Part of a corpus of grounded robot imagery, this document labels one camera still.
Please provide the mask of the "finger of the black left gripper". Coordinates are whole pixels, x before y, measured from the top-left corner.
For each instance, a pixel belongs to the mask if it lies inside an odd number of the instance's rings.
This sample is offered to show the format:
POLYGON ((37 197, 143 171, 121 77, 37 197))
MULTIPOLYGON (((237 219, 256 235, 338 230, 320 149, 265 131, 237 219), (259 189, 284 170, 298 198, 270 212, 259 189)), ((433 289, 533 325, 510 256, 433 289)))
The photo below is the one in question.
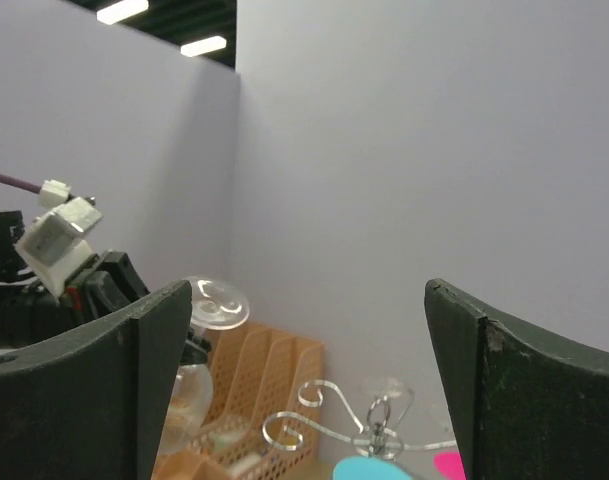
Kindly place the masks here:
POLYGON ((182 365, 206 365, 212 351, 212 343, 192 327, 188 329, 183 352, 182 365))

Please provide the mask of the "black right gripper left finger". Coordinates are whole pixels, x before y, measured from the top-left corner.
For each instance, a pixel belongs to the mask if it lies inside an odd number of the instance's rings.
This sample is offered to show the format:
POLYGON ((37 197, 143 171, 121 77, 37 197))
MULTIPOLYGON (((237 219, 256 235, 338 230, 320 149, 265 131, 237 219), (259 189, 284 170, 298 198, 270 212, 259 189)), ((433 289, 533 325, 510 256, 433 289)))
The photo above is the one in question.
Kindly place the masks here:
POLYGON ((149 479, 191 317, 171 283, 0 355, 0 479, 149 479))

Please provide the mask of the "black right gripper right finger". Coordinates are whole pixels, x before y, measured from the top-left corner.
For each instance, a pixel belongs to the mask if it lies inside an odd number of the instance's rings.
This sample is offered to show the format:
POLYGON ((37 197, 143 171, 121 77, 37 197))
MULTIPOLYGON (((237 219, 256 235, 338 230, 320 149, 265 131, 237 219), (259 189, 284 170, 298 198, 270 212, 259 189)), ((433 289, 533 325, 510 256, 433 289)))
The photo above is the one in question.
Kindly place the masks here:
POLYGON ((424 309, 469 479, 609 479, 609 352, 442 280, 424 309))

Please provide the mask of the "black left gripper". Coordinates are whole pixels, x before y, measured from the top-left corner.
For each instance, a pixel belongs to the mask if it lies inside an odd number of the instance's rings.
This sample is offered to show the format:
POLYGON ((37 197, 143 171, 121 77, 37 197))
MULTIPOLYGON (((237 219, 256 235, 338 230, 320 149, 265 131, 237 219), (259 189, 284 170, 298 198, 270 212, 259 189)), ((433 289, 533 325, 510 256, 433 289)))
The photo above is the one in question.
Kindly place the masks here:
POLYGON ((150 293, 125 252, 92 255, 55 297, 15 250, 19 210, 0 212, 0 350, 17 349, 116 312, 150 293))

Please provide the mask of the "tall clear flute glass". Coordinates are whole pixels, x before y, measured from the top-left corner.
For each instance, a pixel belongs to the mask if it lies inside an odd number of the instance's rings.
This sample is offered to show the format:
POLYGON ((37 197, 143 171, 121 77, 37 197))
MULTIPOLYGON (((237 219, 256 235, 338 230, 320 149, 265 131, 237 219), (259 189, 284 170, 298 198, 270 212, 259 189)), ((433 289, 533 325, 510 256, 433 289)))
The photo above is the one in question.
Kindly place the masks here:
POLYGON ((250 316, 246 296, 233 285, 200 276, 186 280, 192 312, 158 447, 160 456, 187 448, 210 410, 214 381, 208 357, 213 345, 206 333, 238 328, 250 316))

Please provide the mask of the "pink plastic goblet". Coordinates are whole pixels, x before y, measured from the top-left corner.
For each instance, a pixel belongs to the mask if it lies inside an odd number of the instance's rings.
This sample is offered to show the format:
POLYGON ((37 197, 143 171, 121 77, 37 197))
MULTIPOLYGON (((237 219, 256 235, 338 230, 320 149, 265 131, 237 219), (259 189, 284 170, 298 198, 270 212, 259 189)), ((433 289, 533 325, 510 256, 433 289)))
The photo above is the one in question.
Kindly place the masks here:
POLYGON ((433 457, 433 465, 447 480, 466 480, 461 456, 456 451, 441 452, 433 457))

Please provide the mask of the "blue plastic goblet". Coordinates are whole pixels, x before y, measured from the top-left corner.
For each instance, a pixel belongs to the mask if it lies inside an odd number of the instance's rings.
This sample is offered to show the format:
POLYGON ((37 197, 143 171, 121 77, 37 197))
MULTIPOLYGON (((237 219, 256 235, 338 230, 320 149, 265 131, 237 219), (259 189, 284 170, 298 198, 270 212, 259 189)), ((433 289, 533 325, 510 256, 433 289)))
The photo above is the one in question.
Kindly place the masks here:
POLYGON ((413 480, 412 474, 387 460, 351 456, 334 467, 332 480, 413 480))

